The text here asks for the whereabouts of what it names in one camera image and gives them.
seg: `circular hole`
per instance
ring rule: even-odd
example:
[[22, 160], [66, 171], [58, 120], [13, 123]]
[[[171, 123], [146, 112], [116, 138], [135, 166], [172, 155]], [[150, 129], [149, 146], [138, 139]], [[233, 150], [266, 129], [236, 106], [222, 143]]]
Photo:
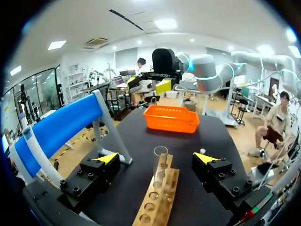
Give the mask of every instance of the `circular hole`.
[[161, 171], [161, 172], [157, 173], [157, 177], [158, 177], [160, 180], [163, 180], [163, 178], [165, 177], [165, 172]]
[[155, 210], [155, 205], [149, 202], [149, 203], [145, 204], [144, 209], [146, 211], [152, 212]]
[[157, 200], [159, 198], [159, 194], [157, 192], [151, 192], [149, 198], [151, 200]]
[[167, 168], [167, 164], [166, 163], [160, 163], [160, 168], [161, 169], [166, 169]]
[[141, 222], [141, 223], [145, 223], [145, 224], [147, 224], [147, 223], [149, 223], [149, 222], [151, 221], [150, 216], [147, 215], [147, 214], [142, 214], [142, 215], [139, 217], [139, 219], [140, 219], [140, 222]]
[[159, 189], [162, 187], [162, 182], [160, 181], [155, 181], [154, 184], [153, 184], [154, 188], [155, 189]]

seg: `white shelf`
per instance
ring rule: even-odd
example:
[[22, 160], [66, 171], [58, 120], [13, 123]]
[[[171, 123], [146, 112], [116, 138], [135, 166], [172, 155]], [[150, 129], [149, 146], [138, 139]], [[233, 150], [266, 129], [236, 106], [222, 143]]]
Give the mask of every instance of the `white shelf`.
[[75, 76], [75, 75], [80, 75], [80, 74], [83, 74], [83, 75], [84, 75], [83, 72], [79, 72], [79, 73], [76, 73], [76, 74], [69, 74], [68, 77]]
[[88, 82], [88, 81], [81, 81], [81, 82], [78, 82], [78, 83], [76, 83], [76, 84], [73, 84], [73, 85], [69, 86], [69, 88], [72, 88], [72, 87], [75, 87], [75, 86], [78, 86], [78, 85], [82, 85], [82, 84], [84, 84], [84, 83], [86, 83], [86, 82]]
[[72, 95], [71, 98], [73, 99], [74, 97], [78, 96], [78, 95], [81, 94], [81, 93], [82, 93], [82, 91], [80, 91], [80, 92], [77, 93], [77, 94]]

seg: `plastic basket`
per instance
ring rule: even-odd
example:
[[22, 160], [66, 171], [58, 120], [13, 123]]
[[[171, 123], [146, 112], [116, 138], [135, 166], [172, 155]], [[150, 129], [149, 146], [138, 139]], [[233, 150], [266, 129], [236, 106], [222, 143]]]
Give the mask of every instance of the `plastic basket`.
[[194, 133], [199, 125], [198, 114], [185, 107], [151, 105], [143, 115], [150, 129]]

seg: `ceiling light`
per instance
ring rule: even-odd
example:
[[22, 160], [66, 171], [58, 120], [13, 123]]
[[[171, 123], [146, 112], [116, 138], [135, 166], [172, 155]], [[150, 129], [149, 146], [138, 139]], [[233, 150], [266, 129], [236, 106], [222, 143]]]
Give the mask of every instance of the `ceiling light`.
[[48, 50], [61, 48], [65, 43], [66, 43], [66, 40], [64, 40], [64, 41], [54, 41], [50, 44], [50, 46], [48, 47]]
[[296, 42], [297, 41], [297, 36], [296, 36], [295, 32], [293, 31], [293, 29], [291, 29], [291, 28], [286, 30], [286, 36], [287, 36], [287, 39], [290, 42]]
[[178, 26], [175, 19], [155, 20], [155, 24], [160, 30], [174, 29]]
[[275, 54], [274, 50], [269, 45], [261, 45], [257, 47], [257, 50], [264, 56], [272, 56]]
[[21, 66], [16, 67], [14, 70], [10, 71], [10, 75], [14, 76], [15, 74], [17, 74], [18, 72], [21, 71]]
[[228, 46], [228, 50], [229, 51], [233, 51], [234, 50], [234, 46]]
[[288, 48], [290, 49], [290, 51], [293, 53], [293, 55], [294, 55], [296, 58], [301, 58], [300, 51], [298, 50], [297, 47], [295, 47], [295, 46], [289, 46]]

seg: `man sitting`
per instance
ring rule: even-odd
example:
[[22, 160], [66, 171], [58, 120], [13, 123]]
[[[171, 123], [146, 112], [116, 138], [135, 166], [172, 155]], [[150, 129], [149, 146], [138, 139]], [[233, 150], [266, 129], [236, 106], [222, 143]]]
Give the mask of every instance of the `man sitting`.
[[[287, 92], [283, 91], [280, 94], [279, 105], [273, 106], [264, 122], [263, 126], [259, 126], [255, 132], [255, 140], [256, 140], [256, 149], [252, 152], [249, 152], [248, 155], [251, 157], [260, 157], [260, 144], [261, 138], [268, 139], [270, 142], [274, 144], [276, 149], [281, 150], [284, 145], [284, 138], [289, 137], [290, 127], [291, 127], [291, 117], [288, 112], [288, 102], [289, 95]], [[286, 154], [287, 150], [284, 150], [279, 157], [283, 157]], [[278, 152], [275, 153], [271, 160], [275, 160], [277, 158]]]

